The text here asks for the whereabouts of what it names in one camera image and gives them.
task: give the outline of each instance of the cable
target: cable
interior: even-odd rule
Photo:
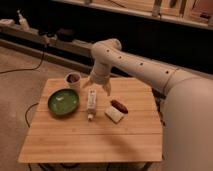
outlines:
[[[34,68],[24,68],[24,69],[13,69],[13,70],[7,70],[7,71],[2,71],[0,72],[0,74],[6,74],[6,73],[10,73],[10,72],[18,72],[18,71],[33,71],[33,70],[37,70],[43,63],[44,61],[44,56],[45,56],[45,49],[46,49],[47,45],[45,45],[44,50],[42,52],[42,56],[41,56],[41,61],[40,63],[34,67]]]
[[[106,1],[111,2],[111,3],[113,3],[113,4],[115,4],[115,5],[119,6],[119,7],[126,8],[124,5],[122,5],[120,3],[117,3],[117,2],[115,2],[113,0],[106,0]]]
[[[24,115],[24,116],[25,116],[25,121],[26,121],[26,123],[27,123],[28,128],[30,127],[30,124],[29,124],[29,121],[28,121],[28,118],[27,118],[27,114],[28,114],[29,110],[30,110],[32,107],[36,106],[36,105],[38,105],[38,103],[35,103],[35,104],[31,105],[30,107],[28,107],[28,109],[27,109],[26,112],[25,112],[25,115]]]
[[[141,171],[148,171],[148,169],[151,167],[152,162],[147,162],[144,167],[141,169]]]
[[[28,163],[28,168],[30,171],[32,171],[32,167],[31,167],[30,163]]]
[[[42,164],[39,163],[38,166],[42,171],[48,171]]]
[[[106,171],[109,171],[110,163],[107,164]]]
[[[73,165],[68,166],[68,165],[65,165],[65,164],[61,163],[60,165],[61,165],[64,169],[74,169],[74,168],[78,167],[80,164],[79,164],[79,163],[75,163],[75,164],[73,164]]]

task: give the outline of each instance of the floor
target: floor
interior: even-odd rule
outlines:
[[[32,56],[19,53],[0,46],[0,72],[33,68],[40,60]],[[37,103],[42,88],[48,78],[64,77],[71,69],[44,61],[35,71],[21,71],[0,74],[0,171],[28,171],[27,164],[17,163],[18,155],[24,138],[27,134],[24,114],[29,106]],[[29,120],[33,117],[35,108],[29,111]],[[40,171],[38,165],[33,164],[33,171]],[[105,171],[108,164],[81,164],[75,169],[78,171],[96,170]],[[109,171],[138,170],[143,163],[110,164]],[[63,171],[59,164],[55,170]],[[154,164],[150,171],[160,171],[160,164]]]

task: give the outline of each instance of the bowl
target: bowl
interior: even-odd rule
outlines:
[[[73,89],[61,89],[48,99],[48,108],[55,116],[73,113],[79,105],[78,93]]]

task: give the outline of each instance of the wooden table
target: wooden table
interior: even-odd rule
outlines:
[[[64,79],[49,79],[25,139],[20,163],[97,163],[162,160],[162,126],[151,88],[134,78],[112,78],[112,93],[101,86],[82,89],[77,111],[64,119],[48,111],[50,95],[68,87]],[[97,114],[88,122],[86,98],[89,88],[97,90]],[[117,99],[129,110],[114,124],[104,111]]]

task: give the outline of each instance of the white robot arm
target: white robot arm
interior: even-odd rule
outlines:
[[[104,86],[110,94],[113,66],[164,94],[161,106],[163,171],[213,170],[213,81],[177,67],[121,51],[117,39],[92,46],[95,59],[90,83]]]

